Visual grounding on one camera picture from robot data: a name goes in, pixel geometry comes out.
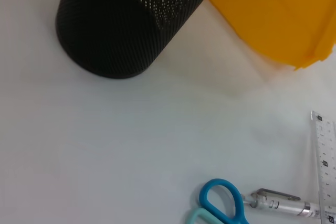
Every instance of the black mesh pencil holder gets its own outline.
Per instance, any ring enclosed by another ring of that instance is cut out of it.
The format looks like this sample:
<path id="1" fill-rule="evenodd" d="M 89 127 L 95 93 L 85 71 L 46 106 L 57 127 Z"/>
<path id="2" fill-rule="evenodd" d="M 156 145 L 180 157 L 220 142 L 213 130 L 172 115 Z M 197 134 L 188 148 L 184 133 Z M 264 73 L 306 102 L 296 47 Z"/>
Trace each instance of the black mesh pencil holder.
<path id="1" fill-rule="evenodd" d="M 203 0 L 61 0 L 58 39 L 80 66 L 128 78 L 156 59 Z"/>

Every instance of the pen clip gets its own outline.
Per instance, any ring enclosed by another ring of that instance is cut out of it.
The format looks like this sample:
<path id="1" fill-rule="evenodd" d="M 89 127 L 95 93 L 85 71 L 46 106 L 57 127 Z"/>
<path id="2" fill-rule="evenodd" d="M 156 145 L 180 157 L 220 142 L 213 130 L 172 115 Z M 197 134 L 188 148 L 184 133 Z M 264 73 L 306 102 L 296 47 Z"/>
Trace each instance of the pen clip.
<path id="1" fill-rule="evenodd" d="M 298 196 L 294 196 L 294 195 L 290 195 L 290 194 L 284 194 L 284 193 L 281 193 L 279 191 L 273 191 L 273 190 L 269 190 L 269 189 L 265 189 L 265 188 L 261 188 L 261 189 L 257 190 L 256 193 L 258 195 L 261 195 L 261 196 L 267 196 L 267 194 L 274 194 L 274 195 L 278 195 L 278 196 L 281 196 L 283 198 L 286 198 L 288 200 L 293 200 L 293 201 L 300 201 L 301 200 L 301 198 L 298 197 Z"/>

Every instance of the yellow folder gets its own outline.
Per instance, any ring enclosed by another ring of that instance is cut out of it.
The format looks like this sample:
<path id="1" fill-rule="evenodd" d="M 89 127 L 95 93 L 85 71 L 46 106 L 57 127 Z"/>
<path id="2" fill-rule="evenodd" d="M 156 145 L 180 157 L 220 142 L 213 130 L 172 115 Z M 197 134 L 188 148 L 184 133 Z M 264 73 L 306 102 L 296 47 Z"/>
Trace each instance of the yellow folder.
<path id="1" fill-rule="evenodd" d="M 336 43 L 336 0 L 210 0 L 239 37 L 277 62 L 307 67 Z"/>

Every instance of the scissors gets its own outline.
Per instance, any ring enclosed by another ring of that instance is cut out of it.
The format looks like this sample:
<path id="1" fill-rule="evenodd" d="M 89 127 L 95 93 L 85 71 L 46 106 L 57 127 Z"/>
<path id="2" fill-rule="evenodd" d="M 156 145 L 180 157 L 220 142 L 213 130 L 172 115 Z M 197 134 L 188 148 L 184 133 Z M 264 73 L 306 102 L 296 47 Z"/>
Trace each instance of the scissors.
<path id="1" fill-rule="evenodd" d="M 236 207 L 236 213 L 232 218 L 226 216 L 208 201 L 208 192 L 214 186 L 224 186 L 231 192 Z M 194 224 L 198 216 L 211 224 L 249 224 L 244 215 L 244 204 L 240 192 L 227 180 L 215 178 L 207 182 L 199 193 L 199 203 L 202 208 L 192 211 L 186 224 Z"/>

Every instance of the silver pen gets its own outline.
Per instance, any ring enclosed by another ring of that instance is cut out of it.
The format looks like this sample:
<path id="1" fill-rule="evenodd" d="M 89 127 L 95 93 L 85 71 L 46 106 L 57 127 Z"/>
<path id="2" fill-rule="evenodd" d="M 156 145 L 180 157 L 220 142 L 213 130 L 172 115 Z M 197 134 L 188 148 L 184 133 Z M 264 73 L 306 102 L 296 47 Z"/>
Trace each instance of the silver pen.
<path id="1" fill-rule="evenodd" d="M 321 218 L 319 204 L 301 201 L 297 196 L 280 193 L 278 191 L 259 189 L 251 195 L 241 195 L 243 202 L 255 209 L 279 212 L 291 216 Z M 326 206 L 326 218 L 336 218 L 336 207 Z"/>

